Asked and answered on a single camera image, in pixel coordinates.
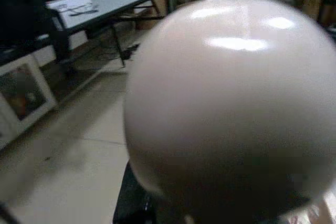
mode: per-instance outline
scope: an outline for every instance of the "table leg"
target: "table leg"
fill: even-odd
[[[152,5],[153,5],[153,7],[154,7],[154,9],[155,9],[156,15],[160,16],[160,15],[161,15],[161,14],[160,14],[160,10],[159,10],[159,8],[158,8],[158,6],[157,6],[155,0],[151,0],[151,2],[152,2]]]
[[[170,0],[166,0],[166,10],[167,10],[167,15],[172,12]]]
[[[119,55],[120,55],[121,63],[122,63],[122,65],[125,67],[124,52],[123,52],[122,49],[121,49],[121,45],[120,45],[120,43],[119,43],[119,39],[118,39],[118,35],[117,35],[117,31],[116,31],[116,29],[115,29],[115,27],[114,27],[113,24],[111,25],[111,30],[112,30],[113,38],[114,38],[115,43],[116,43],[116,46],[117,46],[117,51],[118,51],[118,53],[119,53]]]

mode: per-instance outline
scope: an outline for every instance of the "tile floor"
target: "tile floor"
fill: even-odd
[[[22,224],[111,223],[128,161],[122,107],[131,66],[112,61],[0,152],[0,200]]]

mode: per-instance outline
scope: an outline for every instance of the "white sphere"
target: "white sphere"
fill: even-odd
[[[332,182],[336,50],[295,9],[196,2],[150,31],[134,64],[131,166],[196,223],[273,218]]]

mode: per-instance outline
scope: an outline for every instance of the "white cabinet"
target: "white cabinet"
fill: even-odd
[[[55,105],[33,56],[0,67],[0,130],[4,134],[18,136]]]
[[[70,49],[73,50],[88,41],[85,31],[80,31],[69,37]],[[39,67],[43,67],[56,60],[56,54],[52,46],[44,47],[32,53]]]
[[[15,133],[5,118],[0,115],[0,150],[15,138]]]

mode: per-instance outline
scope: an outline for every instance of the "gray table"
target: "gray table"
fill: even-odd
[[[148,0],[92,0],[93,5],[98,5],[98,12],[96,13],[71,17],[69,16],[71,12],[67,11],[61,15],[68,33],[73,34],[146,1]],[[170,1],[166,0],[166,3],[167,10],[170,12]]]

